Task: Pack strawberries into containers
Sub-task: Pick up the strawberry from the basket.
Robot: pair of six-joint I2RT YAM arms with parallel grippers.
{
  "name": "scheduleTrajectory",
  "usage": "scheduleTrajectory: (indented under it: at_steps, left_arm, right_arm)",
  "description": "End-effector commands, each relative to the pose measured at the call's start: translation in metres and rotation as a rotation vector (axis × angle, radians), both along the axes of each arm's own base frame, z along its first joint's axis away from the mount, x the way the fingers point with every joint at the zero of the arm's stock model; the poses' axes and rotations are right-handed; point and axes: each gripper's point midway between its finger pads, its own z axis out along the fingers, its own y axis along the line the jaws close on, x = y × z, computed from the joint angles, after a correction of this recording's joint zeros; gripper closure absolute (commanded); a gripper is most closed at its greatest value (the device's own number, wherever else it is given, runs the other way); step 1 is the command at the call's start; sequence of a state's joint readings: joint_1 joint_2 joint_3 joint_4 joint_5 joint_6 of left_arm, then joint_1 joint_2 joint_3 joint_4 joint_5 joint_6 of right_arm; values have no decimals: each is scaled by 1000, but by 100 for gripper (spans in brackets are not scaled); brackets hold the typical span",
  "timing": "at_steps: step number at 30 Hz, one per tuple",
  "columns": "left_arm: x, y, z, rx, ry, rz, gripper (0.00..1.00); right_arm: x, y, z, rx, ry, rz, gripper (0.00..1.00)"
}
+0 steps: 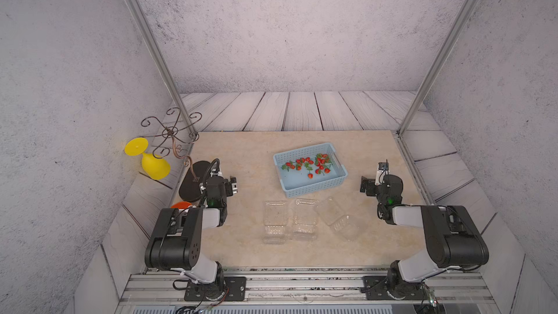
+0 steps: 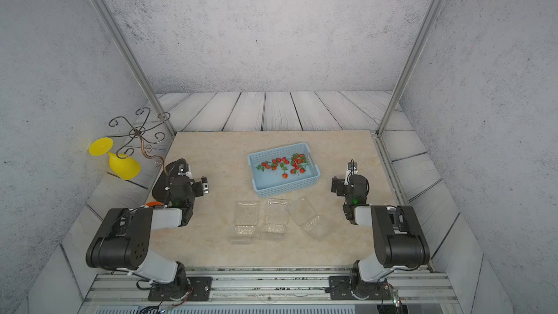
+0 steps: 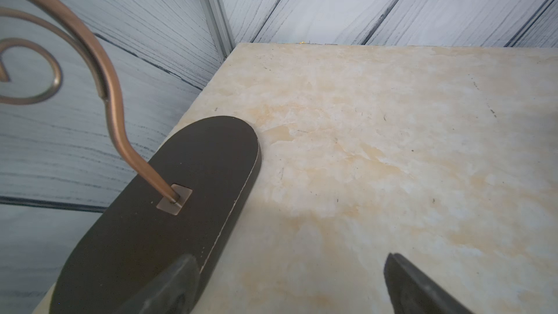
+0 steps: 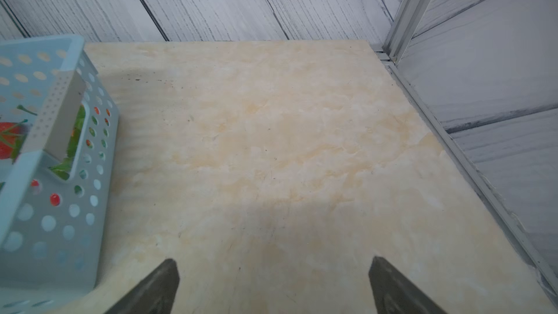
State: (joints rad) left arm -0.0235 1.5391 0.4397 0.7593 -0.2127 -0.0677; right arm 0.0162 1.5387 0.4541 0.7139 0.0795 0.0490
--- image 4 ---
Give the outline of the light blue perforated basket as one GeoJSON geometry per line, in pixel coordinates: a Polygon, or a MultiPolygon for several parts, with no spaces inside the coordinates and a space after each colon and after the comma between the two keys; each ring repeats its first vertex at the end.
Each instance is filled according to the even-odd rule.
{"type": "Polygon", "coordinates": [[[43,313],[93,290],[119,109],[77,35],[1,43],[1,122],[27,119],[14,164],[1,160],[1,312],[43,313]],[[65,156],[86,117],[68,180],[65,156]]]}

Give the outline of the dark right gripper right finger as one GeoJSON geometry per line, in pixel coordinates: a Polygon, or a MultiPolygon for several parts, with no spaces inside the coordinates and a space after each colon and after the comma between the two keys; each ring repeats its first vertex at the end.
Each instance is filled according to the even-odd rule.
{"type": "Polygon", "coordinates": [[[377,313],[446,313],[384,257],[373,258],[369,281],[377,313]]]}

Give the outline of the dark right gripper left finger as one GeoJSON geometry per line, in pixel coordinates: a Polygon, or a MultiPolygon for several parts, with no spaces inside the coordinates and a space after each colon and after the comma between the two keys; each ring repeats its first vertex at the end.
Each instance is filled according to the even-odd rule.
{"type": "Polygon", "coordinates": [[[170,313],[180,274],[173,259],[165,259],[105,313],[170,313]]]}

